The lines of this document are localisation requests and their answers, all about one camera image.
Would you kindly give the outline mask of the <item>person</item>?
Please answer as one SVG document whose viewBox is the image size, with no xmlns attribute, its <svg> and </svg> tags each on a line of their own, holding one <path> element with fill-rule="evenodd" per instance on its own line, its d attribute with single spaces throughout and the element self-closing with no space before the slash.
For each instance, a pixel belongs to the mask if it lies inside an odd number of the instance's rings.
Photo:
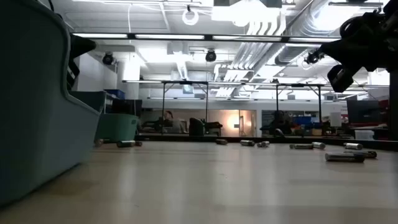
<svg viewBox="0 0 398 224">
<path fill-rule="evenodd" d="M 163 130 L 166 133 L 172 134 L 186 133 L 183 123 L 179 119 L 174 118 L 172 112 L 169 110 L 164 112 Z"/>
<path fill-rule="evenodd" d="M 269 132 L 274 136 L 284 136 L 292 133 L 292 120 L 283 111 L 274 112 L 274 120 L 270 124 Z"/>
</svg>

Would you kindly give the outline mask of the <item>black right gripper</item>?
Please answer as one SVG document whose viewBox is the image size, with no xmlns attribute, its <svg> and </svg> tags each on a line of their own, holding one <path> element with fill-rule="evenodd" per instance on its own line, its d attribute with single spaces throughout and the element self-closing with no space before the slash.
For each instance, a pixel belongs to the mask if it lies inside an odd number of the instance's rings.
<svg viewBox="0 0 398 224">
<path fill-rule="evenodd" d="M 341 38 L 321 44 L 321 63 L 341 64 L 339 55 L 332 52 L 341 40 L 354 50 L 357 61 L 367 70 L 398 70 L 398 12 L 367 12 L 348 19 L 341 26 Z"/>
</svg>

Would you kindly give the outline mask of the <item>green-teal plastic bin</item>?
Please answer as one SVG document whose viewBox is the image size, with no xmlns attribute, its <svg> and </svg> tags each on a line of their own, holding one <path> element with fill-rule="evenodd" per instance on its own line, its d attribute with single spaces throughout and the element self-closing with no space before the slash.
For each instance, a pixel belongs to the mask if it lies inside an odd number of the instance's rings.
<svg viewBox="0 0 398 224">
<path fill-rule="evenodd" d="M 136 135 L 138 121 L 139 118 L 131 114 L 102 114 L 99 117 L 95 140 L 132 141 Z"/>
</svg>

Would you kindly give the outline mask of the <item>white plastic container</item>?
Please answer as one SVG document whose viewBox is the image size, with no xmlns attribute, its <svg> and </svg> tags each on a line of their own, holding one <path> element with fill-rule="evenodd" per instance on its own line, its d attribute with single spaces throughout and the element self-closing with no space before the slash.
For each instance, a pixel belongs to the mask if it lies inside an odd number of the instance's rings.
<svg viewBox="0 0 398 224">
<path fill-rule="evenodd" d="M 366 129 L 355 129 L 354 130 L 356 140 L 374 140 L 374 131 Z"/>
</svg>

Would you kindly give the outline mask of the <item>blue storage bins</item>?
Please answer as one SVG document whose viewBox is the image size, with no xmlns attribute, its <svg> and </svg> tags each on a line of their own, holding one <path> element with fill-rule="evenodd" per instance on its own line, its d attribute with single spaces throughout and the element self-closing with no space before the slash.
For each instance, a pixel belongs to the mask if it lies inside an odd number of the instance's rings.
<svg viewBox="0 0 398 224">
<path fill-rule="evenodd" d="M 306 129 L 318 129 L 322 127 L 322 124 L 319 122 L 319 118 L 310 116 L 293 117 L 293 123 L 297 126 L 305 126 Z"/>
</svg>

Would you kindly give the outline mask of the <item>black metal rig frame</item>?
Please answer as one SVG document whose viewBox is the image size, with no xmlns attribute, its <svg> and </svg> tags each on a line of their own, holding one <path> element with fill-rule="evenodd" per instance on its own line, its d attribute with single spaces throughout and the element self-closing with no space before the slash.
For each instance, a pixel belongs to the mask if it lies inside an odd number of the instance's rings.
<svg viewBox="0 0 398 224">
<path fill-rule="evenodd" d="M 175 84 L 179 84 L 179 85 L 194 85 L 196 84 L 199 88 L 201 88 L 201 90 L 205 93 L 205 122 L 208 121 L 208 91 L 209 91 L 209 82 L 207 81 L 191 81 L 191 80 L 175 80 L 175 81 L 161 81 L 161 83 L 163 84 L 163 89 L 162 89 L 162 118 L 161 118 L 161 122 L 160 122 L 160 127 L 161 127 L 161 135 L 164 134 L 164 120 L 165 120 L 165 116 L 164 116 L 164 112 L 165 112 L 165 94 L 167 92 L 166 90 L 166 85 L 171 83 L 172 86 L 174 86 Z"/>
<path fill-rule="evenodd" d="M 321 103 L 321 88 L 323 87 L 323 84 L 308 84 L 308 83 L 280 83 L 276 84 L 275 86 L 275 91 L 276 91 L 276 121 L 279 121 L 279 94 L 282 91 L 279 91 L 279 87 L 284 86 L 284 87 L 292 87 L 292 88 L 305 88 L 307 87 L 308 89 L 312 90 L 317 96 L 318 96 L 318 120 L 320 124 L 323 124 L 322 121 L 322 103 Z"/>
</svg>

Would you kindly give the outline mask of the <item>blue-teal plastic bin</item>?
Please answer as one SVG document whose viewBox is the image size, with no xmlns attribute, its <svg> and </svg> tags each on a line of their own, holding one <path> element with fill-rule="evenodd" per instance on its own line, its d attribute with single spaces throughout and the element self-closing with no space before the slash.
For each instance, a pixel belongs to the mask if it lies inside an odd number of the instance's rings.
<svg viewBox="0 0 398 224">
<path fill-rule="evenodd" d="M 36 0 L 0 0 L 0 207 L 88 157 L 100 112 L 67 88 L 71 36 Z"/>
</svg>

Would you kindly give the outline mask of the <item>white box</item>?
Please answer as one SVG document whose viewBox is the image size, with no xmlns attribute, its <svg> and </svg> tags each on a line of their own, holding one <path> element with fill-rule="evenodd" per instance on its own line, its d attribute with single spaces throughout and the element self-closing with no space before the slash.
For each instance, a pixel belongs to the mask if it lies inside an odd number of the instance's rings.
<svg viewBox="0 0 398 224">
<path fill-rule="evenodd" d="M 342 124 L 341 113 L 340 112 L 331 112 L 330 113 L 330 126 L 337 128 L 337 127 L 341 127 L 341 124 Z"/>
</svg>

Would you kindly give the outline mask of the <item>black rail with light strips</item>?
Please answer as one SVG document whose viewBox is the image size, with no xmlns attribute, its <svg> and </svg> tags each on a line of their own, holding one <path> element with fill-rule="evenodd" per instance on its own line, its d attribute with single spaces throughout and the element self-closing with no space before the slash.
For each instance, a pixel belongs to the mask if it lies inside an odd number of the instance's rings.
<svg viewBox="0 0 398 224">
<path fill-rule="evenodd" d="M 214 35 L 214 34 L 134 34 L 134 33 L 74 33 L 98 40 L 192 40 L 210 42 L 265 42 L 292 44 L 323 44 L 339 40 L 334 37 L 299 37 L 278 35 Z"/>
</svg>

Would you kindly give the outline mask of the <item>blue storage crate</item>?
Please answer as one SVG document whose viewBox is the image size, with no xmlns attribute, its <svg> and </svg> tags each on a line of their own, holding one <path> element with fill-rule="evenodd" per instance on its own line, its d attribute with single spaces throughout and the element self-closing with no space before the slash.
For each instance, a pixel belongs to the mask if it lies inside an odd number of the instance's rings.
<svg viewBox="0 0 398 224">
<path fill-rule="evenodd" d="M 110 94 L 113 98 L 125 99 L 125 92 L 118 89 L 105 89 L 105 92 Z"/>
</svg>

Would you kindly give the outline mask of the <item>dark wide monitor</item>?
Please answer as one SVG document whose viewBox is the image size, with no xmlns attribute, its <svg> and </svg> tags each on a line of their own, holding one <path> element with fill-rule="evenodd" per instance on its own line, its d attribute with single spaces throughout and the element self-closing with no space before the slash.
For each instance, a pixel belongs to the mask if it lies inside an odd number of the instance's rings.
<svg viewBox="0 0 398 224">
<path fill-rule="evenodd" d="M 382 107 L 375 100 L 348 100 L 348 121 L 351 124 L 382 123 Z"/>
</svg>

